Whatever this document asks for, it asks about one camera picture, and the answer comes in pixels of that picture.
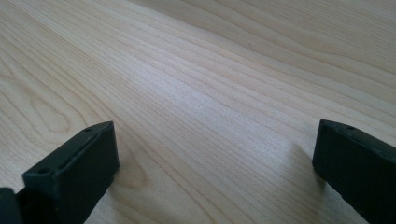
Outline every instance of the light wood surface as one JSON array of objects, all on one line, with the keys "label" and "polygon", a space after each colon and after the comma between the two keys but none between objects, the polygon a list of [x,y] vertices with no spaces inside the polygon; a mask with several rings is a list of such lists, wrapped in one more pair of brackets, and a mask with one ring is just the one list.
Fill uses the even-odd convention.
[{"label": "light wood surface", "polygon": [[318,121],[396,146],[396,2],[2,0],[0,186],[114,120],[87,223],[365,223],[312,169]]}]

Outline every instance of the black object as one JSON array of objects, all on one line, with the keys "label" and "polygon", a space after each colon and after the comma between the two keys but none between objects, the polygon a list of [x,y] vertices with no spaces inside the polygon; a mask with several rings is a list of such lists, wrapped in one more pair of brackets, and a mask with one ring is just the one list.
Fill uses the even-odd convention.
[{"label": "black object", "polygon": [[316,172],[370,223],[396,223],[396,148],[354,127],[321,120]]},{"label": "black object", "polygon": [[119,167],[113,122],[93,125],[26,171],[19,193],[0,189],[0,223],[83,223]]}]

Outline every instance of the black plastic block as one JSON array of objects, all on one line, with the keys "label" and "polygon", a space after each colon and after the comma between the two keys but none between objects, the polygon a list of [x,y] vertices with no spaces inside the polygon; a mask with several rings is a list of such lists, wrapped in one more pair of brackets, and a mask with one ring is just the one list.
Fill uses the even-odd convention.
[{"label": "black plastic block", "polygon": [[113,122],[93,125],[26,171],[18,194],[0,189],[0,224],[81,224],[119,167]]},{"label": "black plastic block", "polygon": [[315,171],[370,223],[396,223],[396,148],[354,127],[321,120]]}]

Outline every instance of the black clamp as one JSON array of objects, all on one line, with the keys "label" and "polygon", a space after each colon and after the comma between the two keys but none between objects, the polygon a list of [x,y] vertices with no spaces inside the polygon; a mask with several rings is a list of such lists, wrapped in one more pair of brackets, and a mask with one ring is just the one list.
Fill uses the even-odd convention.
[{"label": "black clamp", "polygon": [[119,167],[113,122],[93,125],[26,171],[20,192],[0,189],[0,223],[84,223]]}]

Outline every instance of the wooden table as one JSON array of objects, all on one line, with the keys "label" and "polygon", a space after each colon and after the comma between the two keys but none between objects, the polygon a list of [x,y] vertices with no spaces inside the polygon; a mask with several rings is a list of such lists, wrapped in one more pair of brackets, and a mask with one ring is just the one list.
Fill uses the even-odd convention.
[{"label": "wooden table", "polygon": [[386,0],[2,0],[0,186],[114,120],[87,223],[364,223],[311,165],[318,122],[396,146]]}]

